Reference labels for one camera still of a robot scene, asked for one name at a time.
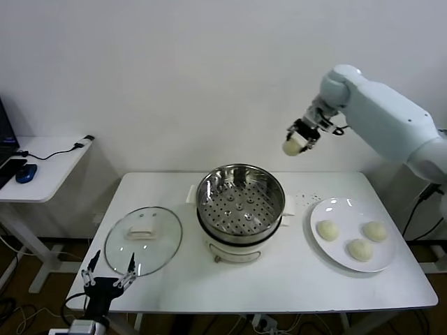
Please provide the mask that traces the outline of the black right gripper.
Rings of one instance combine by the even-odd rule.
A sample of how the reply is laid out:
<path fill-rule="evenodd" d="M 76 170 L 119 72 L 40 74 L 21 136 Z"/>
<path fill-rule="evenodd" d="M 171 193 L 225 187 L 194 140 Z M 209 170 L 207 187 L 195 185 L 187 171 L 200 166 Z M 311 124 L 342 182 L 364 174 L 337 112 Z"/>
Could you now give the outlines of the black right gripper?
<path fill-rule="evenodd" d="M 312 149 L 320 139 L 321 135 L 317 128 L 308 126 L 303 120 L 297 119 L 287 128 L 286 140 L 290 140 L 294 134 L 298 134 L 305 139 L 303 151 Z"/>

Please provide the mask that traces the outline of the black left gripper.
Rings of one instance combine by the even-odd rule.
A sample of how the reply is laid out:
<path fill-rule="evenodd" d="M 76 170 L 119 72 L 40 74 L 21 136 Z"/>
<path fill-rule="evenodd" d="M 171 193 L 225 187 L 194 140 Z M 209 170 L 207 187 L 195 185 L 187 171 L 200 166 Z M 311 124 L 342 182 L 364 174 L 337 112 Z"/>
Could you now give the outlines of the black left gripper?
<path fill-rule="evenodd" d="M 101 251 L 89 261 L 86 269 L 81 271 L 85 286 L 85 294 L 89 302 L 85 311 L 86 316 L 106 316 L 113 299 L 123 295 L 124 288 L 129 288 L 136 280 L 135 253 L 132 253 L 127 272 L 118 278 L 95 278 L 94 270 L 100 258 Z"/>

